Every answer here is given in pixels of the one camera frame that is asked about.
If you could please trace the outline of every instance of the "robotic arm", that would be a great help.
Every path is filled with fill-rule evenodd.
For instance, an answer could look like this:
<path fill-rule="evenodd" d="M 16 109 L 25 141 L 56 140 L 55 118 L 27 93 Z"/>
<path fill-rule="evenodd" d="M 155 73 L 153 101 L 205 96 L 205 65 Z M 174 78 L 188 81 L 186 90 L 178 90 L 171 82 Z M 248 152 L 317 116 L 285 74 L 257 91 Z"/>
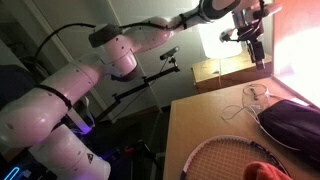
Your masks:
<path fill-rule="evenodd" d="M 97 158 L 66 126 L 53 127 L 73 104 L 103 76 L 117 81 L 135 77 L 134 54 L 160 46 L 173 35 L 219 20 L 232 13 L 239 38 L 245 41 L 258 69 L 263 66 L 263 48 L 257 37 L 263 33 L 262 17 L 281 9 L 261 0 L 200 0 L 186 13 L 165 19 L 152 17 L 127 26 L 98 25 L 89 36 L 99 59 L 68 64 L 0 112 L 0 142 L 9 147 L 29 147 L 31 154 L 59 178 L 107 179 L 110 165 Z M 230 41 L 232 30 L 221 35 Z"/>

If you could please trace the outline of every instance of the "glass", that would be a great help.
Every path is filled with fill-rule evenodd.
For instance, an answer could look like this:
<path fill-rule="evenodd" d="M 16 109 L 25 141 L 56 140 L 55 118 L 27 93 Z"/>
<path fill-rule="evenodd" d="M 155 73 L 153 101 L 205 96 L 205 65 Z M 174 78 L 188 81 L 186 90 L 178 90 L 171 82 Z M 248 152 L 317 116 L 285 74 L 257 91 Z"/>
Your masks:
<path fill-rule="evenodd" d="M 256 114 L 267 109 L 270 106 L 268 88 L 262 84 L 250 84 L 244 87 L 242 105 L 248 111 L 254 111 Z"/>

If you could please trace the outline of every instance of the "metal stand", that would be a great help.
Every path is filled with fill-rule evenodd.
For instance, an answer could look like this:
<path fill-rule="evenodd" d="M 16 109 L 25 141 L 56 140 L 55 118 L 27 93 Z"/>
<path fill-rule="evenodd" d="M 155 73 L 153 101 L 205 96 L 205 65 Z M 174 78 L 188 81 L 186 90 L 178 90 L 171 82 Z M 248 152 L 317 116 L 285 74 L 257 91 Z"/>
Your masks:
<path fill-rule="evenodd" d="M 158 78 L 160 78 L 160 77 L 162 77 L 162 76 L 165 76 L 165 75 L 167 75 L 167 74 L 170 74 L 170 73 L 172 73 L 172 72 L 179 72 L 179 71 L 180 71 L 180 69 L 178 68 L 178 65 L 177 65 L 177 63 L 176 63 L 176 59 L 175 59 L 174 56 L 171 56 L 171 59 L 170 59 L 169 63 L 172 63 L 172 64 L 173 64 L 173 67 L 172 67 L 172 68 L 166 69 L 166 70 L 164 70 L 164 71 L 162 71 L 162 72 L 160 72 L 160 73 L 157 73 L 157 74 L 155 74 L 155 75 L 153 75 L 153 76 L 151 76 L 151 77 L 148 77 L 148 78 L 147 78 L 147 77 L 142 77 L 143 82 L 144 82 L 142 85 L 137 86 L 137 87 L 135 87 L 135 88 L 133 88 L 133 89 L 131 89 L 131 90 L 129 90 L 129 91 L 126 91 L 126 92 L 124 92 L 124 93 L 121 93 L 121 94 L 119 94 L 119 95 L 114 94 L 113 97 L 114 97 L 114 99 L 115 99 L 115 102 L 114 102 L 111 106 L 109 106 L 106 110 L 104 110 L 104 111 L 95 119 L 95 121 L 96 121 L 96 122 L 99 122 L 99 121 L 101 121 L 104 117 L 106 117 L 114 108 L 116 108 L 116 107 L 121 103 L 121 99 L 123 99 L 123 98 L 125 98 L 125 97 L 127 97 L 127 96 L 130 96 L 131 94 L 136 93 L 136 92 L 138 92 L 138 91 L 140 91 L 140 90 L 142 90 L 142 89 L 144 89 L 144 88 L 149 87 L 149 86 L 150 86 L 149 82 L 154 81 L 154 80 L 156 80 L 156 79 L 158 79 Z"/>

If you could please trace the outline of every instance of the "black strap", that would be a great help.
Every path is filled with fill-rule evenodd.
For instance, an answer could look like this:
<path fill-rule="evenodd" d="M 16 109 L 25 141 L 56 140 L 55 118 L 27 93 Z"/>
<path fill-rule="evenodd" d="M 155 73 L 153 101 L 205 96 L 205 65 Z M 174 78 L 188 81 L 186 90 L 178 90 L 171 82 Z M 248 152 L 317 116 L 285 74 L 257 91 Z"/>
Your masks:
<path fill-rule="evenodd" d="M 188 27 L 187 27 L 187 19 L 186 19 L 186 17 L 184 17 L 184 15 L 183 14 L 179 14 L 179 16 L 180 16 L 180 18 L 181 18 L 181 21 L 182 21 L 182 23 L 183 23 L 183 28 L 184 29 L 187 29 Z"/>
<path fill-rule="evenodd" d="M 70 109 L 72 108 L 71 101 L 70 101 L 68 98 L 66 98 L 62 93 L 60 93 L 59 91 L 53 89 L 52 87 L 39 84 L 39 85 L 36 86 L 36 88 L 44 89 L 44 90 L 46 90 L 46 91 L 49 91 L 49 92 L 55 94 L 55 95 L 58 96 L 62 101 L 64 101 L 64 103 L 65 103 L 66 106 L 68 107 L 68 110 L 70 110 Z"/>

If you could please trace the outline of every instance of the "cable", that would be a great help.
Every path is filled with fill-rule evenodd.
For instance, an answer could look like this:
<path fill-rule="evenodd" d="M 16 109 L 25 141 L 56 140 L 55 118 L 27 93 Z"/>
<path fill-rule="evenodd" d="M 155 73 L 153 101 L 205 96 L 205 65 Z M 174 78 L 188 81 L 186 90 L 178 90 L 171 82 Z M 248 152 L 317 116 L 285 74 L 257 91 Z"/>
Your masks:
<path fill-rule="evenodd" d="M 51 34 L 49 34 L 46 39 L 44 39 L 41 43 L 41 45 L 38 47 L 34 57 L 33 57 L 33 66 L 35 67 L 36 66 L 36 63 L 37 63 L 37 57 L 41 51 L 41 49 L 43 48 L 43 46 L 56 34 L 59 33 L 59 31 L 63 30 L 63 29 L 66 29 L 66 28 L 69 28 L 71 26 L 85 26 L 85 27 L 89 27 L 89 28 L 95 28 L 96 26 L 95 25 L 92 25 L 92 24 L 86 24 L 86 23 L 72 23 L 72 24 L 66 24 L 62 27 L 60 27 L 59 29 L 56 29 L 54 30 Z"/>
<path fill-rule="evenodd" d="M 160 69 L 160 72 L 159 72 L 159 73 L 162 72 L 162 70 L 163 70 L 164 66 L 166 65 L 167 61 L 168 61 L 168 58 L 167 58 L 166 61 L 164 62 L 164 64 L 163 64 L 162 68 Z M 127 104 L 127 106 L 126 106 L 121 112 L 119 112 L 115 117 L 113 117 L 113 118 L 111 119 L 111 121 L 113 121 L 113 120 L 116 119 L 118 116 L 120 116 L 120 114 L 122 114 L 135 100 L 137 100 L 145 91 L 147 91 L 156 81 L 157 81 L 157 79 L 154 80 L 146 89 L 144 89 L 143 91 L 141 91 L 131 102 L 129 102 L 129 103 Z"/>
<path fill-rule="evenodd" d="M 186 17 L 185 20 L 188 21 L 188 20 L 190 20 L 191 18 L 193 18 L 193 17 L 195 17 L 197 15 L 199 15 L 199 14 L 198 13 L 194 13 L 194 14 Z M 161 30 L 165 30 L 165 31 L 173 31 L 173 30 L 178 29 L 183 24 L 184 24 L 184 22 L 180 21 L 176 26 L 168 27 L 168 26 L 161 26 L 161 25 L 158 25 L 158 24 L 154 24 L 154 23 L 151 23 L 151 22 L 139 22 L 139 23 L 132 23 L 132 24 L 124 25 L 124 26 L 119 26 L 119 28 L 127 29 L 127 28 L 134 27 L 134 26 L 149 26 L 149 27 L 154 27 L 154 28 L 158 28 L 158 29 L 161 29 Z"/>

